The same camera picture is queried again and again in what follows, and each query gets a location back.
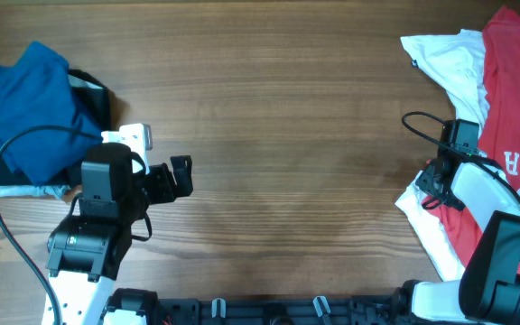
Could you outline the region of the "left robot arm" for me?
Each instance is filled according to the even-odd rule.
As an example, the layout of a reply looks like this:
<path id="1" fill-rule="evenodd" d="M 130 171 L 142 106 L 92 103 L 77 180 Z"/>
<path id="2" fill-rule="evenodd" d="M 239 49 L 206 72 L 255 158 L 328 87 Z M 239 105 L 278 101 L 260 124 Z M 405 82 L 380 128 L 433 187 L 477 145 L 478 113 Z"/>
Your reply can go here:
<path id="1" fill-rule="evenodd" d="M 192 160 L 173 156 L 170 163 L 138 172 L 142 159 L 125 144 L 88 149 L 81 164 L 82 192 L 48 240 L 49 283 L 45 324 L 161 324 L 163 307 L 156 292 L 117 289 L 125 254 L 137 236 L 132 225 L 148 221 L 147 210 L 192 194 Z"/>

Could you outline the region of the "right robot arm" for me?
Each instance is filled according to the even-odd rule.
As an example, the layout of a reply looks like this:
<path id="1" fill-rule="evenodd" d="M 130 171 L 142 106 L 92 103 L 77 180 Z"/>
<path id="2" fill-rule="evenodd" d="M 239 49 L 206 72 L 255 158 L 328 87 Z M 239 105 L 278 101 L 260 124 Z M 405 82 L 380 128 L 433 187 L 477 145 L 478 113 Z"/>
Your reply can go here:
<path id="1" fill-rule="evenodd" d="M 501 171 L 463 162 L 450 186 L 483 234 L 462 277 L 413 287 L 411 313 L 458 323 L 520 324 L 520 196 Z"/>

